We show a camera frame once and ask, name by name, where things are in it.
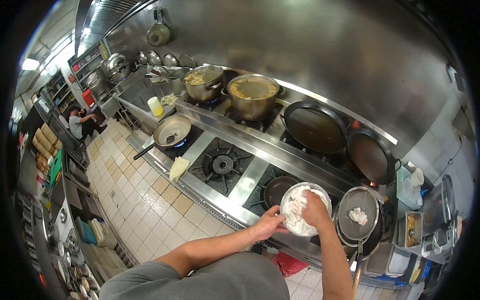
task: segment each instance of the tiled floor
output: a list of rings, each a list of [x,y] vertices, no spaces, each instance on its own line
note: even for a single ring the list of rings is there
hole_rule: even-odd
[[[148,136],[135,132],[146,141]],[[87,175],[110,224],[138,262],[157,258],[186,241],[233,230],[171,185],[125,140],[131,130],[114,120],[89,144]],[[323,297],[322,273],[305,268],[286,279],[292,300]],[[405,293],[360,285],[355,299],[402,300]]]

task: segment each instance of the blue flame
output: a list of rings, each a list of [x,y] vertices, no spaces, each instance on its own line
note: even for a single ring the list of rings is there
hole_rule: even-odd
[[[174,146],[174,148],[182,146],[183,144],[185,144],[186,141],[187,141],[186,139],[183,140],[183,142],[181,142],[181,144],[178,144],[178,145]]]

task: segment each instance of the green cutting board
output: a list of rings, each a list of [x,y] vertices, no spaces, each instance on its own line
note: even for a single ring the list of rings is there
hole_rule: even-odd
[[[57,155],[53,159],[52,167],[50,168],[50,187],[55,184],[55,178],[57,178],[58,173],[61,169],[61,148],[58,151]]]

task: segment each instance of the gray t-shirt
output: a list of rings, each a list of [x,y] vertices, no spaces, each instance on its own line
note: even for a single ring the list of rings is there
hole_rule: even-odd
[[[239,252],[180,279],[171,266],[150,261],[107,281],[100,300],[237,300],[289,298],[277,267],[265,257]]]
[[[82,124],[80,123],[80,117],[77,116],[70,116],[68,119],[68,126],[70,127],[70,131],[72,134],[77,138],[82,138]]]

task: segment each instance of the red bag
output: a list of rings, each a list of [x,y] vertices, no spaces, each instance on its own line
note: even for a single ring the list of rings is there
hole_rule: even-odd
[[[276,254],[273,257],[272,262],[277,266],[284,278],[290,277],[300,272],[305,267],[308,267],[307,263],[299,261],[283,252]]]

